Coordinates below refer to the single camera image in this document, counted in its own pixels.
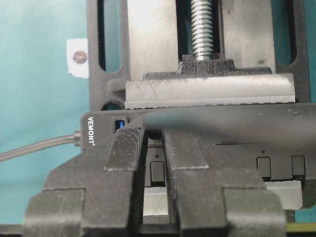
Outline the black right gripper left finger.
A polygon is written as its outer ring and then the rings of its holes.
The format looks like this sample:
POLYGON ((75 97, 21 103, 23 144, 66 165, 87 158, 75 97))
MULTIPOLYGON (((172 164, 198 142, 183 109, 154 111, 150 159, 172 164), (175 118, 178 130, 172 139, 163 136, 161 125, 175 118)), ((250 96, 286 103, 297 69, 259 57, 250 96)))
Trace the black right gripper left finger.
POLYGON ((33 196, 23 224, 26 237, 130 237, 143 221, 143 127, 120 129, 50 171, 33 196))

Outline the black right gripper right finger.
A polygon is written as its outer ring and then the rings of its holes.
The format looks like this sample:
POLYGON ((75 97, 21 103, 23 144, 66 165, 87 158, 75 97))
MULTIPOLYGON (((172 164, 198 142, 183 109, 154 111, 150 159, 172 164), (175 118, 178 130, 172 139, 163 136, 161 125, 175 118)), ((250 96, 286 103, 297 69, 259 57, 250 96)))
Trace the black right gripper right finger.
POLYGON ((167 192, 182 237, 284 237, 279 197, 251 168, 195 134, 166 130, 167 192))

